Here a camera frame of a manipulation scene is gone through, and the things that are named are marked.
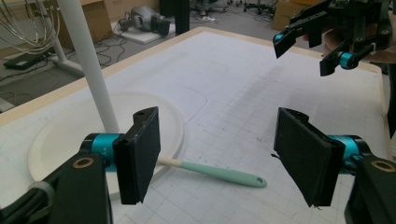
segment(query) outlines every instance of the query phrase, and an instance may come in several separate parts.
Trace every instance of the table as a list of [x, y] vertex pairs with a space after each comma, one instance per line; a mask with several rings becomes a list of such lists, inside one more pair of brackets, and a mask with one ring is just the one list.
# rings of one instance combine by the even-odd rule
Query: table
[[[304, 112], [327, 134], [356, 134], [389, 158], [378, 68], [361, 64], [320, 77], [319, 54], [197, 28], [103, 70], [110, 95], [142, 91], [171, 102], [184, 122], [179, 159], [262, 176], [264, 189], [171, 168], [143, 204], [113, 201], [115, 223], [343, 223], [353, 178], [340, 175], [332, 206], [308, 208], [281, 162], [271, 157], [277, 109]], [[90, 98], [84, 79], [0, 115], [0, 204], [32, 183], [27, 167], [35, 135], [63, 109]]]

